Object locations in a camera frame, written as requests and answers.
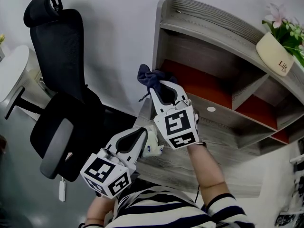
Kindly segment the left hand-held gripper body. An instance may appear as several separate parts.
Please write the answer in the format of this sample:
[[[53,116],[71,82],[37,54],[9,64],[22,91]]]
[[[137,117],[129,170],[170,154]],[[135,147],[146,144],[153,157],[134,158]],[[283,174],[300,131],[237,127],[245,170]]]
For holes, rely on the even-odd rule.
[[[102,148],[97,154],[91,154],[80,174],[95,192],[115,198],[131,184],[131,175],[135,171],[134,163]]]

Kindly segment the black and white floor device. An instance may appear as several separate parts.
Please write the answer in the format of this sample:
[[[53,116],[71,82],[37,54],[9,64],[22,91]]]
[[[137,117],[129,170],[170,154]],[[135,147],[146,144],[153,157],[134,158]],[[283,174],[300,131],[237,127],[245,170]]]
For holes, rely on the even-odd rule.
[[[275,221],[275,228],[293,228],[297,215],[278,215]]]

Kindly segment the person's striped shirt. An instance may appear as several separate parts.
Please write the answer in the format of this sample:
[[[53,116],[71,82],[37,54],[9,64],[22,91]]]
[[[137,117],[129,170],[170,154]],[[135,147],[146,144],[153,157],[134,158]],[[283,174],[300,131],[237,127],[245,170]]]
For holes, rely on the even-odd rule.
[[[199,208],[185,193],[165,186],[152,186],[116,198],[114,210],[103,225],[79,228],[255,228],[230,193],[214,197]]]

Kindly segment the person's right forearm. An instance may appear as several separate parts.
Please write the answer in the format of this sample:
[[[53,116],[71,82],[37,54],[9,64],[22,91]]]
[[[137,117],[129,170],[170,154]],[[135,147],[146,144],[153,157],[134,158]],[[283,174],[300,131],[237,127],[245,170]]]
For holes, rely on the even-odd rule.
[[[192,144],[187,151],[206,206],[218,195],[230,193],[220,166],[205,146]]]

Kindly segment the black mesh office chair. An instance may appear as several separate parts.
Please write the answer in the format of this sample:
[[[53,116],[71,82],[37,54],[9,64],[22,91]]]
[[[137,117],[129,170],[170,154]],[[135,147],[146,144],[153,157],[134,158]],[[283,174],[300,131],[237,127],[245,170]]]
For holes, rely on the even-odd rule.
[[[20,87],[5,109],[39,114],[30,142],[42,159],[41,173],[75,181],[95,149],[104,123],[105,106],[85,83],[84,27],[80,13],[63,9],[61,0],[32,0],[24,12],[46,86],[55,92],[45,108],[22,99]],[[73,155],[67,160],[69,152]]]

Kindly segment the white power strip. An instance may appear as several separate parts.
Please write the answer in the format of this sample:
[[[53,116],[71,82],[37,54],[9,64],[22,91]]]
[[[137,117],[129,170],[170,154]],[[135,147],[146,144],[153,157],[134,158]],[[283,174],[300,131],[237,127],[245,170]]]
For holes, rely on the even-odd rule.
[[[66,182],[64,178],[59,182],[59,200],[65,202],[66,200]]]

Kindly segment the grey wooden desk with shelves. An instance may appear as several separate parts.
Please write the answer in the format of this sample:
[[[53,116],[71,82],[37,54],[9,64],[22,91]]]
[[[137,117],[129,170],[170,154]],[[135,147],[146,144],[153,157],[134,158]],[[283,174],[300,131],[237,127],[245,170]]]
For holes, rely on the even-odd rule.
[[[221,166],[231,193],[238,198],[258,197],[262,187],[263,169],[254,162],[258,155],[252,148],[240,148],[251,130],[262,130],[262,126],[232,110],[189,94],[193,107],[199,112],[199,137],[206,144]],[[213,106],[216,111],[209,112]],[[186,148],[173,150],[162,135],[159,143],[164,145],[158,157],[140,159],[137,163],[140,177],[160,185],[195,193],[198,183]]]

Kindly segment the white crumpled plastic bag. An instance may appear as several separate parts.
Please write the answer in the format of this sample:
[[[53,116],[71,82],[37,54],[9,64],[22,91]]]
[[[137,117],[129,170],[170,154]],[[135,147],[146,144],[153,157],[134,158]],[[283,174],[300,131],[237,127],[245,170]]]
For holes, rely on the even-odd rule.
[[[157,136],[157,128],[154,125],[146,125],[148,138],[143,150],[143,157],[156,157],[162,154],[164,145],[159,145],[159,140]]]

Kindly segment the white round table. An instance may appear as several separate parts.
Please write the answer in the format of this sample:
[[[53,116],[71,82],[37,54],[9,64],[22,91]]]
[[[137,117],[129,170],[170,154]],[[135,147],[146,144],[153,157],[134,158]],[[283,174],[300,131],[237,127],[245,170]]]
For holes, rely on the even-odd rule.
[[[16,47],[9,56],[0,62],[0,103],[3,102],[17,85],[29,59],[29,48]]]

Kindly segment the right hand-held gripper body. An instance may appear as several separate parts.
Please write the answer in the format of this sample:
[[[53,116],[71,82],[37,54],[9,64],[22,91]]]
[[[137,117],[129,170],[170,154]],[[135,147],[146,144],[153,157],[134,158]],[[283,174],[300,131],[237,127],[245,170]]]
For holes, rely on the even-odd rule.
[[[154,122],[164,140],[172,149],[179,149],[198,143],[198,115],[191,100],[179,101],[167,112],[155,116]]]

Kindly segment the dark blue cloth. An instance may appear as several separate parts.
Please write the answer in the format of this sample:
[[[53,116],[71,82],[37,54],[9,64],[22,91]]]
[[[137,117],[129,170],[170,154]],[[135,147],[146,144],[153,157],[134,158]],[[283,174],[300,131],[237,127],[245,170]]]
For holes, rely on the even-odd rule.
[[[170,81],[177,84],[178,81],[172,73],[162,72],[160,70],[151,71],[146,64],[141,64],[137,74],[137,80],[139,83],[147,87],[147,94],[144,95],[139,102],[143,101],[148,95],[150,95],[150,88],[153,88],[157,93],[162,95],[161,80]]]

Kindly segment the person's left forearm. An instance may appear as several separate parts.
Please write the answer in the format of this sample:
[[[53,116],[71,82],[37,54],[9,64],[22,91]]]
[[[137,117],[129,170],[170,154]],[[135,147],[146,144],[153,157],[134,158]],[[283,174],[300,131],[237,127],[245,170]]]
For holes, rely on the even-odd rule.
[[[85,225],[97,225],[104,226],[105,216],[114,210],[115,199],[109,199],[107,197],[95,197],[91,203]]]

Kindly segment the cream pot with pink flowers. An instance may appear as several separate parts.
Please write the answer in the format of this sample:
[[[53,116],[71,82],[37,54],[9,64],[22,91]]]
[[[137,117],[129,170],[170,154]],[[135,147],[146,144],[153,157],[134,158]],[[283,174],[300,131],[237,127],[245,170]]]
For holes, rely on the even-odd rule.
[[[256,51],[262,61],[280,76],[286,76],[297,61],[304,68],[304,24],[288,18],[284,5],[273,3],[262,20],[269,31],[259,40]]]

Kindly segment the grey wooden shelf unit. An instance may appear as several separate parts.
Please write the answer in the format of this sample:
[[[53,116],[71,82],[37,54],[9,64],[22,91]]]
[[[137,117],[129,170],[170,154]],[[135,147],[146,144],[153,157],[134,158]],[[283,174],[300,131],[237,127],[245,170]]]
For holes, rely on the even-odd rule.
[[[273,72],[256,51],[262,36],[232,14],[195,0],[157,4],[152,67],[172,73],[187,95],[261,125],[239,144],[258,155],[304,138],[304,68],[294,63],[286,76]]]

